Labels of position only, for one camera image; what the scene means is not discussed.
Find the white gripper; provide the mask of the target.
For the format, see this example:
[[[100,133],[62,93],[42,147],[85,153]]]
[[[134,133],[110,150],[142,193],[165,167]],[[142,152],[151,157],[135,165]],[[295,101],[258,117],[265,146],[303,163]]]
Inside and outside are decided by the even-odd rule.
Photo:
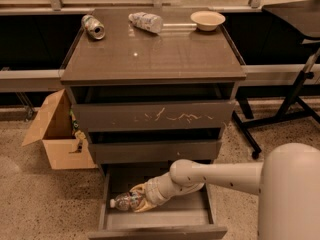
[[[146,199],[139,201],[133,211],[136,213],[146,212],[154,209],[155,206],[163,205],[169,200],[160,192],[162,180],[159,177],[149,179],[146,183],[137,184],[130,189],[130,192],[145,194]]]

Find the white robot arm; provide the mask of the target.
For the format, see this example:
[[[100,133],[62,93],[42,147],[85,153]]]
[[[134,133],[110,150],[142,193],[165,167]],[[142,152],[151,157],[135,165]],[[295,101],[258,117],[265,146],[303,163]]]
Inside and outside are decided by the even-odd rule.
[[[284,144],[262,162],[177,160],[167,173],[133,187],[144,196],[137,210],[150,210],[204,184],[259,197],[258,240],[320,240],[320,150],[314,147]]]

